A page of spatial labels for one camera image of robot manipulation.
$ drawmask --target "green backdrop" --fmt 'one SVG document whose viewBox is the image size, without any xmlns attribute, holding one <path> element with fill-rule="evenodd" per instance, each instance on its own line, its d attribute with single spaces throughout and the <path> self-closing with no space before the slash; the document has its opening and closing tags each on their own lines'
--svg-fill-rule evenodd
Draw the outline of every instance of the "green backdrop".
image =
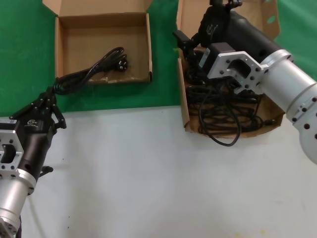
<svg viewBox="0 0 317 238">
<path fill-rule="evenodd" d="M 63 112 L 179 105 L 175 30 L 178 0 L 154 0 L 149 9 L 153 82 L 89 86 L 58 96 Z M 279 0 L 278 43 L 295 55 L 295 63 L 317 77 L 315 0 Z M 41 0 L 0 1 L 0 116 L 33 101 L 54 81 L 55 15 Z"/>
</svg>

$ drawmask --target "tangled black cable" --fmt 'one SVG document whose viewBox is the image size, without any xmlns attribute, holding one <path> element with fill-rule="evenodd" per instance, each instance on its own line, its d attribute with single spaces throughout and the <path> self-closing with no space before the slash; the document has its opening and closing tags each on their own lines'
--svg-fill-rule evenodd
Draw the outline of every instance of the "tangled black cable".
<svg viewBox="0 0 317 238">
<path fill-rule="evenodd" d="M 199 133 L 209 136 L 216 143 L 233 146 L 242 132 L 256 131 L 272 124 L 257 115 L 261 96 L 247 90 L 238 95 L 234 93 L 233 90 L 239 86 L 234 78 L 209 80 L 194 65 L 189 65 L 185 77 L 190 84 L 195 85 L 186 88 L 189 114 L 198 117 Z M 236 134 L 231 143 L 223 143 L 215 138 L 216 135 L 230 134 Z"/>
<path fill-rule="evenodd" d="M 128 62 L 127 55 L 122 54 L 123 52 L 123 47 L 117 47 L 109 51 L 91 68 L 57 78 L 53 85 L 54 92 L 59 95 L 77 92 L 87 85 L 88 80 L 92 76 L 99 72 L 108 72 L 111 70 L 124 72 L 128 67 Z"/>
</svg>

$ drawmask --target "black cylinder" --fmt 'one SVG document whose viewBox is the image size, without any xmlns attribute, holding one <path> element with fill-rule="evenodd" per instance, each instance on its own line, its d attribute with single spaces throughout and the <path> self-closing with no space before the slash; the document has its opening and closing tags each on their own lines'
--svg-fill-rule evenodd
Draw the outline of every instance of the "black cylinder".
<svg viewBox="0 0 317 238">
<path fill-rule="evenodd" d="M 24 141 L 24 153 L 18 168 L 30 173 L 38 180 L 52 138 L 46 133 L 27 134 Z"/>
<path fill-rule="evenodd" d="M 203 47 L 211 43 L 228 43 L 236 51 L 245 51 L 261 63 L 272 53 L 281 50 L 277 43 L 235 11 L 224 6 L 211 6 L 199 28 L 199 38 Z"/>
</svg>

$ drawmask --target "cardboard box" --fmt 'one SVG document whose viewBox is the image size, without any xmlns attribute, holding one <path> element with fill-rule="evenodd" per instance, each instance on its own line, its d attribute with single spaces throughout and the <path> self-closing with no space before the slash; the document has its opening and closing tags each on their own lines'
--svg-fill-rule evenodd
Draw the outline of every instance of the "cardboard box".
<svg viewBox="0 0 317 238">
<path fill-rule="evenodd" d="M 183 31 L 189 38 L 198 32 L 200 23 L 210 7 L 208 0 L 179 0 L 178 14 L 176 19 L 177 28 Z M 237 12 L 247 18 L 251 24 L 262 30 L 269 37 L 274 39 L 280 33 L 278 11 L 276 0 L 244 0 L 242 7 L 236 8 Z M 189 84 L 184 80 L 184 72 L 187 63 L 180 51 L 178 59 L 178 78 L 181 94 L 181 109 L 183 124 L 186 131 L 198 133 L 198 117 L 189 116 L 185 88 Z M 267 133 L 282 123 L 284 112 L 266 95 L 263 96 L 258 115 L 263 119 L 274 119 L 274 125 L 264 126 L 253 132 L 242 133 L 241 137 L 252 137 Z"/>
<path fill-rule="evenodd" d="M 92 67 L 123 47 L 125 72 L 98 73 L 90 84 L 150 82 L 152 54 L 149 15 L 152 0 L 43 0 L 56 15 L 55 75 Z"/>
</svg>

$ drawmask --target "screw hole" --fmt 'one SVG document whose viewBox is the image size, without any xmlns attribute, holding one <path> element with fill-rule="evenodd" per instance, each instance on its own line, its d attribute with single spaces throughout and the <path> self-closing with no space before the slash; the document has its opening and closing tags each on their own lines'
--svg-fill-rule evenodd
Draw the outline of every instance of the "screw hole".
<svg viewBox="0 0 317 238">
<path fill-rule="evenodd" d="M 24 167 L 25 167 L 27 170 L 31 170 L 31 169 L 32 169 L 31 166 L 28 165 L 28 164 L 24 165 Z"/>
</svg>

